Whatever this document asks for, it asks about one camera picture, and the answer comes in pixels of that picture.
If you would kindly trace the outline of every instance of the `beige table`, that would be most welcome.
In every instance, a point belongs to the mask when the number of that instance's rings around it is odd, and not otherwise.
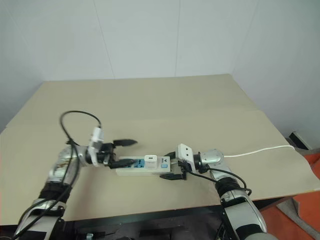
[[[97,115],[106,142],[121,138],[138,141],[117,148],[118,156],[163,155],[179,143],[195,151],[217,148],[225,155],[287,144],[230,75],[46,82],[0,135],[2,225],[16,224],[38,197],[49,169],[65,147],[58,119],[67,110]],[[81,114],[66,117],[65,124],[82,145],[88,144],[96,126]],[[320,188],[308,163],[291,148],[226,161],[246,180],[254,200]],[[108,168],[83,168],[64,219],[219,204],[212,183],[191,175],[187,178],[125,177]]]

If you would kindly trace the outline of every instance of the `power strip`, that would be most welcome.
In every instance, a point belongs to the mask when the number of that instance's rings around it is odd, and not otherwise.
[[[136,160],[136,163],[131,166],[116,168],[115,172],[119,176],[152,176],[166,174],[171,171],[169,156],[121,156],[119,159]]]

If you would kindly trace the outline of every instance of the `tabletop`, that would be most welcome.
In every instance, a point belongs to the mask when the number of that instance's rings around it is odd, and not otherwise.
[[[95,114],[105,142],[117,156],[164,155],[184,143],[194,152],[225,155],[288,144],[229,74],[172,78],[45,82],[0,134],[1,225],[17,224],[45,184],[65,148],[59,116],[68,110]],[[70,114],[73,139],[89,143],[96,122]],[[292,148],[226,158],[253,200],[317,191],[320,181]],[[192,175],[170,181],[157,176],[117,176],[108,167],[81,169],[67,202],[66,221],[203,207],[220,203],[214,185]]]

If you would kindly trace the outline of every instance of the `white wall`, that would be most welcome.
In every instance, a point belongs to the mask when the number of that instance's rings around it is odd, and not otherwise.
[[[320,144],[317,0],[0,0],[0,8],[0,131],[41,81],[233,73],[284,134]]]
[[[320,147],[320,1],[260,1],[234,79],[284,134]]]

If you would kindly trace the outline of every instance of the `white cable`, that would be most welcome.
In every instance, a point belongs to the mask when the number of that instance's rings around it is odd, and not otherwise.
[[[295,150],[294,146],[291,145],[281,145],[281,146],[272,146],[272,147],[266,147],[266,148],[262,148],[256,151],[250,151],[250,152],[246,152],[246,153],[242,153],[242,154],[237,154],[237,155],[225,155],[225,158],[235,158],[235,157],[241,157],[241,156],[245,156],[245,155],[250,155],[250,154],[255,154],[255,153],[259,153],[265,150],[271,150],[271,149],[279,149],[279,148],[292,148]]]

